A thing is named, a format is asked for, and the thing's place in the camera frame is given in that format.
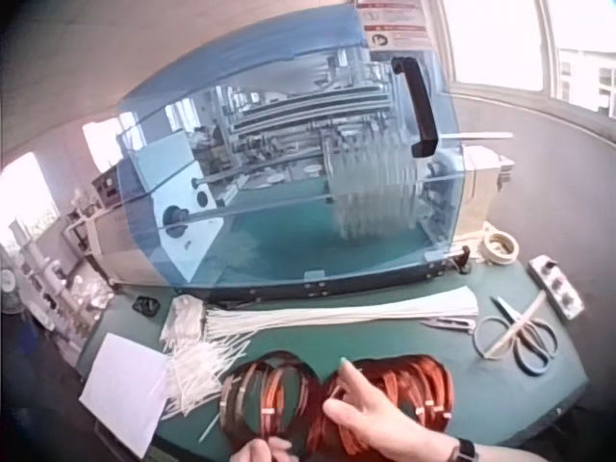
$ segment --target tape roll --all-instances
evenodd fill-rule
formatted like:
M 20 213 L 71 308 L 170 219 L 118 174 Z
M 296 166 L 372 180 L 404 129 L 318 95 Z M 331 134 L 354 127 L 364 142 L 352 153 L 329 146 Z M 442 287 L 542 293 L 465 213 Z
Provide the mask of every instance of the tape roll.
M 492 231 L 483 237 L 481 253 L 486 260 L 492 263 L 511 265 L 518 260 L 520 246 L 510 234 Z

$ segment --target green workbench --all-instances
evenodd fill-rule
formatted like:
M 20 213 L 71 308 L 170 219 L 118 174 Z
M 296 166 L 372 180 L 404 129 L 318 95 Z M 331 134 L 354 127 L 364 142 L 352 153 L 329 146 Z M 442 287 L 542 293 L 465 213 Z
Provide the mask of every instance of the green workbench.
M 539 292 L 521 264 L 510 267 L 475 265 L 472 273 L 466 276 L 452 271 L 435 280 L 405 287 L 360 295 L 269 302 L 255 305 L 254 309 L 377 304 L 432 295 L 464 285 L 475 293 L 481 317 L 498 314 L 490 301 L 491 295 L 502 296 L 514 308 L 524 311 Z M 174 296 L 173 290 L 146 289 L 139 294 L 160 300 L 162 308 L 157 316 L 148 319 L 133 311 L 131 303 L 135 295 L 117 296 L 95 326 L 79 358 L 77 370 L 83 377 L 90 373 L 92 361 L 108 332 L 161 349 L 159 336 Z M 536 317 L 554 326 L 560 346 L 552 366 L 541 377 L 522 373 L 512 353 L 498 362 L 481 360 L 470 335 L 425 327 L 417 321 L 373 321 L 270 330 L 253 338 L 243 360 L 255 359 L 271 350 L 285 349 L 302 358 L 321 378 L 325 378 L 337 368 L 341 356 L 354 360 L 409 353 L 430 354 L 453 376 L 455 406 L 447 432 L 482 444 L 517 445 L 553 422 L 575 402 L 587 382 L 578 353 L 547 302 Z M 197 442 L 217 411 L 217 404 L 213 402 L 194 410 L 187 418 L 180 416 L 161 422 L 154 446 L 182 460 L 190 459 L 190 453 L 213 460 L 228 460 L 229 447 L 218 426 L 202 444 Z

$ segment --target wristwatch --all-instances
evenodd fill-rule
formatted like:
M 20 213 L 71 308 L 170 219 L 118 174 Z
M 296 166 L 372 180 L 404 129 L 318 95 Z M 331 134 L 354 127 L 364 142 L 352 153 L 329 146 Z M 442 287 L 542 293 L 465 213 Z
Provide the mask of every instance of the wristwatch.
M 469 462 L 479 460 L 475 451 L 475 445 L 472 441 L 465 440 L 464 438 L 458 438 L 460 446 L 453 450 L 451 460 L 453 462 Z

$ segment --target blue transparent cover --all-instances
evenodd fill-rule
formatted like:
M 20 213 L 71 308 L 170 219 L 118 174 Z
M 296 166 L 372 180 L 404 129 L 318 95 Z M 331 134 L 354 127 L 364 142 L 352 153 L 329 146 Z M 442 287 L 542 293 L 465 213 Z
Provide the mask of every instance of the blue transparent cover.
M 173 287 L 250 288 L 414 268 L 449 251 L 461 146 L 441 140 L 412 158 L 417 121 L 393 57 L 420 63 L 439 134 L 458 133 L 436 54 L 370 53 L 349 5 L 252 25 L 130 93 L 122 109 L 139 124 L 119 139 L 118 184 L 151 269 Z

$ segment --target electrical outlet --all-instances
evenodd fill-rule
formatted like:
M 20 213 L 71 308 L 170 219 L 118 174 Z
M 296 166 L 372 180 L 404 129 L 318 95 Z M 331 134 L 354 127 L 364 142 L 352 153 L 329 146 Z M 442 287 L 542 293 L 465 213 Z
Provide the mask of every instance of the electrical outlet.
M 528 273 L 548 294 L 550 304 L 566 321 L 584 311 L 584 302 L 558 264 L 547 255 L 528 262 Z

